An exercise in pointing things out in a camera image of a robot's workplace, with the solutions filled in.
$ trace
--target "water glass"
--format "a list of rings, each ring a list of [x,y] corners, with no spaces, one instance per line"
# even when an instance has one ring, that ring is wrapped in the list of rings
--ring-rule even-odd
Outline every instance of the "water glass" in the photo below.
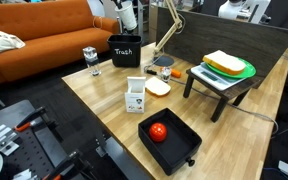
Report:
[[[88,47],[83,49],[83,53],[84,53],[84,57],[85,57],[85,61],[86,61],[87,67],[89,69],[91,69],[90,73],[93,76],[100,75],[101,74],[101,70],[100,70],[100,67],[99,67],[100,62],[99,62],[99,60],[97,58],[96,49],[91,47],[91,46],[88,46]]]
[[[168,83],[171,79],[172,69],[169,67],[163,67],[161,69],[161,80]]]

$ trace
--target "wall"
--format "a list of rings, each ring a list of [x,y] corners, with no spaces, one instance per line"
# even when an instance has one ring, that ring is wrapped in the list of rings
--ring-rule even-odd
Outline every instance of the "wall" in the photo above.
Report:
[[[99,0],[87,0],[87,2],[90,5],[93,15],[101,17],[105,16],[104,7]]]
[[[222,50],[250,62],[255,77],[264,79],[288,47],[288,29],[222,19],[216,16],[181,11],[186,26],[174,34],[164,51],[193,64],[200,64],[205,54]],[[166,8],[159,7],[156,42],[174,21]]]
[[[111,0],[103,0],[103,5],[104,5],[105,17],[116,19],[118,15],[114,10],[116,7],[115,3]]]

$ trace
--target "white robot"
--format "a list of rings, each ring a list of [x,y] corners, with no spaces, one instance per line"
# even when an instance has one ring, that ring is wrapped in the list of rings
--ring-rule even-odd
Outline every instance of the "white robot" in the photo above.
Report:
[[[220,7],[218,16],[225,19],[258,24],[270,1],[271,0],[228,0]]]

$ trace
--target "black container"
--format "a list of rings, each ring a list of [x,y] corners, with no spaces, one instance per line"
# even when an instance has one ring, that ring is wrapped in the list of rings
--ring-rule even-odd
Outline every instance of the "black container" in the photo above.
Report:
[[[112,35],[107,40],[116,67],[138,67],[141,60],[141,36]]]
[[[165,140],[159,143],[149,136],[149,129],[156,122],[164,124],[167,129]],[[173,174],[186,162],[193,166],[195,161],[191,157],[202,143],[200,136],[168,108],[139,123],[138,135],[166,175]]]

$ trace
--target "bread slice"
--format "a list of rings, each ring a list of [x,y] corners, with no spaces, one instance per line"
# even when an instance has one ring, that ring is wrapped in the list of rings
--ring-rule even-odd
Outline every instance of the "bread slice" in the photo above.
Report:
[[[145,88],[148,93],[151,93],[157,97],[166,96],[171,90],[171,86],[169,86],[162,80],[157,79],[156,77],[152,77],[147,80],[145,82]]]
[[[238,75],[246,67],[245,63],[237,57],[228,55],[220,50],[205,55],[203,61],[229,75]]]

